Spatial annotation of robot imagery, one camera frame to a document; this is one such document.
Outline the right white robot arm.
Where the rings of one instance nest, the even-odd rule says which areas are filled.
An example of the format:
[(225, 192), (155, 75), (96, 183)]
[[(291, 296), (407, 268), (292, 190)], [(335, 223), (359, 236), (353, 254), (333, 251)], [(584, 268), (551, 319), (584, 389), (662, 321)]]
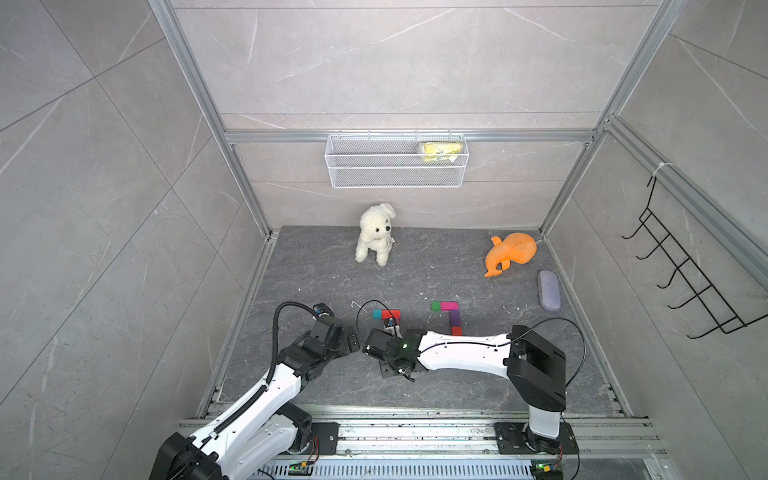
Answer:
[(556, 440), (566, 410), (565, 353), (533, 329), (516, 325), (507, 334), (465, 337), (413, 329), (402, 336), (370, 332), (364, 353), (409, 378), (417, 368), (462, 370), (508, 379), (528, 405), (535, 440)]

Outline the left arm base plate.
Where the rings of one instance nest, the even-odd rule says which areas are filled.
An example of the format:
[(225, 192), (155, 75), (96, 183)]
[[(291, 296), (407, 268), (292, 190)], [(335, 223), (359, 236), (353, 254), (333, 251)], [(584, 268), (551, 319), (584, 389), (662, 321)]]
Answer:
[(271, 436), (269, 445), (280, 445), (277, 455), (335, 455), (339, 442), (340, 424), (338, 422), (313, 422), (311, 426), (296, 427), (290, 424), (289, 432), (293, 435), (289, 442), (278, 441)]

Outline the purple block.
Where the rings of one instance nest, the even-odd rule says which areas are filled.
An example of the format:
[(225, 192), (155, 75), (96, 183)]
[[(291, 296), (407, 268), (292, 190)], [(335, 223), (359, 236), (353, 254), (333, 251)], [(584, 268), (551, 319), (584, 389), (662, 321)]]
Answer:
[(452, 328), (460, 329), (462, 327), (460, 311), (458, 309), (449, 311), (449, 321)]

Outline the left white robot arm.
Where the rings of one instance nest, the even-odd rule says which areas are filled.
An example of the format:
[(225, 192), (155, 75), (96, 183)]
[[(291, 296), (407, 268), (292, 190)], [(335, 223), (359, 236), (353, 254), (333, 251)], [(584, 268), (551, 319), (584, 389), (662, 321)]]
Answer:
[[(299, 308), (315, 320), (291, 344), (279, 347), (284, 309)], [(174, 433), (159, 448), (151, 479), (248, 479), (274, 457), (288, 453), (319, 459), (312, 415), (292, 403), (326, 365), (360, 349), (355, 328), (324, 303), (279, 304), (273, 314), (271, 359), (266, 374), (214, 420), (190, 436)]]

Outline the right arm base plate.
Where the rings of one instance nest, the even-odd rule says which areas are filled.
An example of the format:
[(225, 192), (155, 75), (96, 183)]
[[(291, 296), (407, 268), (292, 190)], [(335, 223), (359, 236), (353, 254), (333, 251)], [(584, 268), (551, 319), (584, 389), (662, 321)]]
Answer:
[(494, 434), (500, 454), (560, 454), (575, 455), (580, 448), (572, 426), (564, 421), (559, 424), (556, 439), (534, 434), (524, 422), (496, 422)]

